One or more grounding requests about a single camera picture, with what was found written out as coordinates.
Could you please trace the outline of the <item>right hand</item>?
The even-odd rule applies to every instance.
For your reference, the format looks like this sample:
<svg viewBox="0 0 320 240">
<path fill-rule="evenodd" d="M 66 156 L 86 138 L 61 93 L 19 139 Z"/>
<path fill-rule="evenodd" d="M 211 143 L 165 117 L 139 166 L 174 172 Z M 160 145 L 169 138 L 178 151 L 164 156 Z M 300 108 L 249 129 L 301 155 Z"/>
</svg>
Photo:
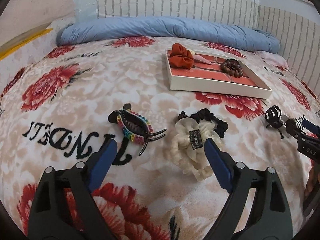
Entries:
<svg viewBox="0 0 320 240">
<path fill-rule="evenodd" d="M 308 198 L 317 181 L 319 181 L 319 164 L 314 164 L 309 171 L 308 181 L 304 190 L 304 200 Z"/>
</svg>

